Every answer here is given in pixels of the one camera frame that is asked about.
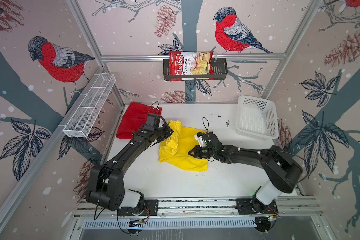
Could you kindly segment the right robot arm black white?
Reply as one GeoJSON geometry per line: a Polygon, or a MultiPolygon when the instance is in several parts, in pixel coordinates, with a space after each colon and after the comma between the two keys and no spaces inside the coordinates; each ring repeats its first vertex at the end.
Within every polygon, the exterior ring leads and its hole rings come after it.
{"type": "Polygon", "coordinates": [[[214,159],[225,164],[243,164],[261,168],[267,174],[268,180],[260,186],[251,200],[243,209],[256,214],[264,214],[270,210],[276,211],[275,199],[281,194],[290,194],[303,174],[302,167],[292,158],[290,153],[278,146],[269,149],[243,149],[233,145],[223,145],[213,132],[197,133],[198,141],[188,155],[195,159],[214,159]]]}

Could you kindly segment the yellow shorts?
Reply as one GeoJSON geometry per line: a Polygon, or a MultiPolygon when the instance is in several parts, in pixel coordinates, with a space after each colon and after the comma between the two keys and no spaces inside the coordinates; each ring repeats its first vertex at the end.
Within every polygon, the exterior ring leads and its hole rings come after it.
{"type": "Polygon", "coordinates": [[[189,155],[189,151],[199,145],[195,135],[201,130],[184,127],[180,121],[168,121],[168,125],[174,132],[160,143],[159,162],[169,163],[184,171],[205,172],[208,160],[189,155]]]}

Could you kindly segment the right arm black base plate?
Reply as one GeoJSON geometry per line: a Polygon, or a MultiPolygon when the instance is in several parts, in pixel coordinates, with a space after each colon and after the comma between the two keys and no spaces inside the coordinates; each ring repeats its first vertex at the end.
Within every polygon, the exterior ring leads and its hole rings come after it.
{"type": "Polygon", "coordinates": [[[276,201],[273,200],[269,205],[264,205],[256,198],[236,199],[236,209],[239,215],[278,215],[276,201]]]}

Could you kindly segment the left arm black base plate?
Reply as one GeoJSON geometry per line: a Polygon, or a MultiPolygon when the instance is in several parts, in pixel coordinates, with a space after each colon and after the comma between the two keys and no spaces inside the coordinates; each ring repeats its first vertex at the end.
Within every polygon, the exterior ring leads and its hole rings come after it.
{"type": "Polygon", "coordinates": [[[158,214],[158,200],[141,200],[135,207],[120,207],[117,214],[120,217],[148,217],[158,214]]]}

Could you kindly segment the red shorts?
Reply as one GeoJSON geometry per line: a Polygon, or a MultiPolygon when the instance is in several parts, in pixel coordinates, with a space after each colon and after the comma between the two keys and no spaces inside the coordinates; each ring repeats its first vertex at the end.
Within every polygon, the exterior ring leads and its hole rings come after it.
{"type": "Polygon", "coordinates": [[[150,107],[141,103],[130,103],[122,117],[116,137],[121,140],[130,140],[133,133],[147,121],[148,114],[161,115],[162,108],[150,107]]]}

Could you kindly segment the white plastic basket tray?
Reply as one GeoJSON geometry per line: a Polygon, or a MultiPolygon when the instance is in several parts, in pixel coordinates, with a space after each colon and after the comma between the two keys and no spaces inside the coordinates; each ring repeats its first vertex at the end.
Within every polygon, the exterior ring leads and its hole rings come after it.
{"type": "Polygon", "coordinates": [[[236,112],[236,132],[262,141],[279,137],[276,105],[274,102],[251,96],[239,96],[236,112]]]}

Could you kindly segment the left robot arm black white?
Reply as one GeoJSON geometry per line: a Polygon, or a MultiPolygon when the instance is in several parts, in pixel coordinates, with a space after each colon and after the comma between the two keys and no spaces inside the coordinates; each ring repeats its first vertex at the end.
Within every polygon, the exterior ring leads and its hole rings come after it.
{"type": "Polygon", "coordinates": [[[124,175],[129,167],[142,152],[163,142],[173,132],[163,116],[148,114],[146,123],[117,155],[91,169],[86,201],[110,211],[117,210],[125,197],[124,175]]]}

